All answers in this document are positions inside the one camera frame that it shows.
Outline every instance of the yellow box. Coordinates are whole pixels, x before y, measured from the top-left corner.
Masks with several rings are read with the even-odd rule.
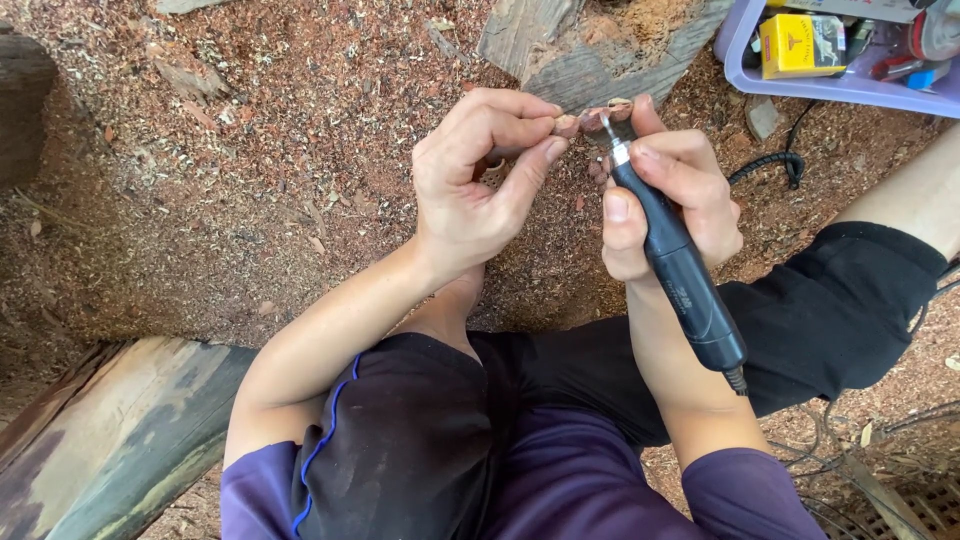
[[[764,79],[824,77],[846,67],[843,22],[832,15],[779,14],[760,25]]]

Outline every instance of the person's left hand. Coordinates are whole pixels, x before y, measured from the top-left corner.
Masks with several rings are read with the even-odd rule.
[[[569,141],[552,136],[556,105],[522,92],[476,88],[413,152],[418,219],[414,240],[451,280],[493,258],[523,227],[550,166]],[[497,150],[522,152],[496,191],[474,182]]]

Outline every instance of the hand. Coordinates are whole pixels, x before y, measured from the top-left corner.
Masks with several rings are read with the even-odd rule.
[[[493,258],[520,232],[550,166],[569,145],[550,135],[560,114],[531,94],[477,88],[417,144],[414,239],[436,271],[452,280]],[[494,149],[498,156],[521,150],[497,191],[472,181]]]
[[[707,136],[695,130],[667,131],[648,95],[636,98],[631,123],[640,137],[630,146],[631,165],[647,184],[681,207],[707,267],[733,257],[743,247],[743,234],[736,227],[740,206],[730,199],[730,185]],[[640,201],[609,182],[604,193],[603,260],[614,279],[656,283],[643,253],[646,235]]]

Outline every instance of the blue stripe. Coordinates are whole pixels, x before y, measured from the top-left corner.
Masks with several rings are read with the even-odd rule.
[[[357,380],[357,368],[360,367],[360,355],[357,355],[353,359],[353,379]],[[310,453],[310,456],[303,461],[303,466],[300,468],[300,481],[303,482],[303,485],[306,485],[306,469],[310,466],[310,462],[313,461],[313,458],[317,456],[317,453],[326,446],[326,443],[330,442],[330,437],[333,436],[333,431],[337,429],[337,400],[340,399],[340,391],[344,389],[344,386],[347,385],[351,380],[344,380],[337,385],[337,389],[333,391],[333,402],[330,404],[330,431],[326,436],[320,439],[320,442],[317,443],[317,448],[313,449],[313,452]],[[310,508],[313,507],[313,499],[310,498],[310,492],[307,491],[306,495],[306,508],[303,509],[295,519],[293,524],[294,535],[300,538],[300,533],[297,532],[297,527],[300,526],[300,522],[306,519],[307,514],[310,513]]]

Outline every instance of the black pants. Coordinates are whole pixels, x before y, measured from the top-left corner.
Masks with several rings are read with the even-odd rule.
[[[864,388],[910,342],[947,261],[900,231],[840,223],[754,283],[719,287],[747,343],[759,416]],[[524,407],[584,408],[639,447],[669,442],[636,368],[626,316],[531,335],[470,332],[483,365],[422,334],[345,370],[308,430],[293,479],[300,537],[476,538]]]

